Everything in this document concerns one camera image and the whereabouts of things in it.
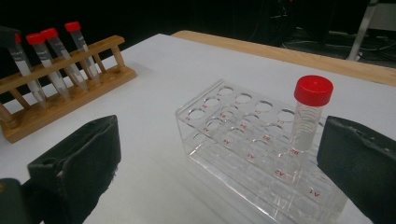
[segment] test tube with red cap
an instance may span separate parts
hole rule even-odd
[[[26,39],[28,43],[35,49],[35,53],[37,54],[43,66],[52,66],[52,57],[50,56],[50,52],[48,51],[45,44],[46,39],[44,38],[44,36],[40,33],[36,33],[27,35]],[[65,100],[69,101],[69,90],[64,83],[64,78],[62,77],[61,73],[59,71],[51,72],[49,73],[49,79],[55,87],[56,91],[59,92],[59,94],[61,94]]]
[[[84,36],[81,32],[81,26],[79,25],[78,21],[71,21],[64,25],[66,31],[70,33],[72,36],[77,48],[81,52],[87,52],[88,46],[85,43]],[[87,64],[88,68],[88,76],[93,79],[96,83],[100,83],[100,75],[98,70],[96,69],[95,62],[93,61],[92,57],[88,57],[84,60],[85,64]]]
[[[304,76],[297,81],[294,91],[297,105],[285,170],[291,183],[298,180],[307,153],[312,149],[321,113],[330,101],[332,89],[329,79],[317,75]]]
[[[20,69],[21,75],[24,77],[29,76],[32,73],[32,65],[30,64],[26,54],[21,45],[21,37],[19,34],[15,34],[15,47],[8,48],[9,53],[14,59],[15,64]],[[43,106],[46,106],[46,95],[41,88],[40,82],[35,79],[33,81],[29,81],[27,83],[29,90],[33,94],[33,96],[37,99],[37,101]]]
[[[40,33],[47,39],[58,57],[62,59],[71,58],[55,28],[49,28],[41,31]],[[64,71],[73,79],[74,83],[77,83],[84,91],[88,91],[87,83],[75,63],[66,66]]]

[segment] wooden rack post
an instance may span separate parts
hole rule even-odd
[[[42,64],[39,64],[33,68],[33,72],[29,76],[23,77],[21,73],[16,73],[0,79],[0,94],[10,92],[22,106],[22,110],[12,114],[0,104],[0,124],[4,137],[10,143],[15,143],[28,134],[135,78],[136,72],[134,69],[125,66],[122,59],[119,44],[123,42],[125,42],[123,37],[113,35],[89,45],[87,52],[78,50],[70,52],[70,59],[54,59],[53,65],[50,67],[45,68]],[[102,64],[99,53],[109,49],[111,49],[117,64],[106,69]],[[72,63],[80,63],[81,67],[84,67],[84,59],[90,56],[95,59],[101,70],[101,83],[96,84],[94,80],[88,78],[86,80],[88,91],[84,91],[73,83],[74,85],[68,88],[70,101],[66,101],[59,93],[55,93],[47,98],[46,107],[39,103],[29,105],[17,91],[19,86],[46,76],[51,72],[64,69]]]

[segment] red screw cap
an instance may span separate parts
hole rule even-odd
[[[71,21],[71,22],[65,23],[64,27],[66,28],[67,32],[73,32],[73,31],[81,29],[81,26],[79,26],[78,21]]]
[[[19,34],[15,33],[15,42],[21,43],[21,37]]]
[[[40,34],[42,34],[44,36],[44,38],[46,38],[46,39],[58,36],[58,32],[56,31],[55,28],[49,28],[47,30],[43,30],[40,32]]]
[[[44,36],[40,33],[27,35],[26,40],[30,45],[41,44],[46,41]]]
[[[325,77],[308,75],[297,81],[294,97],[303,105],[323,106],[332,96],[332,83]]]

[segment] white table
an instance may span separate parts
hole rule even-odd
[[[220,78],[295,105],[297,79],[324,76],[334,91],[323,116],[352,119],[396,139],[392,86],[169,35],[155,35],[122,56],[135,79],[14,144],[1,135],[0,178],[24,183],[30,161],[86,122],[117,115],[122,159],[85,223],[271,223],[183,151],[175,111]],[[113,58],[104,60],[111,64]],[[371,222],[348,201],[338,223]]]

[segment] wooden rack base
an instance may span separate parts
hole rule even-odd
[[[15,143],[23,137],[33,133],[44,126],[52,123],[56,119],[78,109],[88,102],[104,95],[105,93],[114,90],[123,83],[136,77],[136,72],[125,66],[120,54],[118,45],[123,43],[124,39],[120,36],[111,36],[92,45],[89,45],[87,52],[71,52],[71,59],[54,61],[53,66],[44,68],[38,65],[34,68],[34,72],[28,77],[22,77],[21,74],[15,74],[11,77],[6,77],[0,80],[0,94],[6,91],[11,92],[16,100],[23,106],[14,114],[11,114],[7,109],[0,104],[0,124],[2,127],[4,137],[10,142]],[[99,52],[106,49],[111,49],[116,59],[117,65],[105,69],[100,61]],[[52,71],[63,69],[71,63],[79,63],[86,57],[93,56],[98,63],[101,73],[101,84],[97,84],[94,80],[87,79],[87,86],[89,91],[84,91],[77,85],[68,88],[70,94],[70,101],[66,101],[59,93],[56,93],[47,98],[46,107],[39,103],[28,105],[23,97],[16,91],[20,85],[27,83],[35,78],[43,77]]]

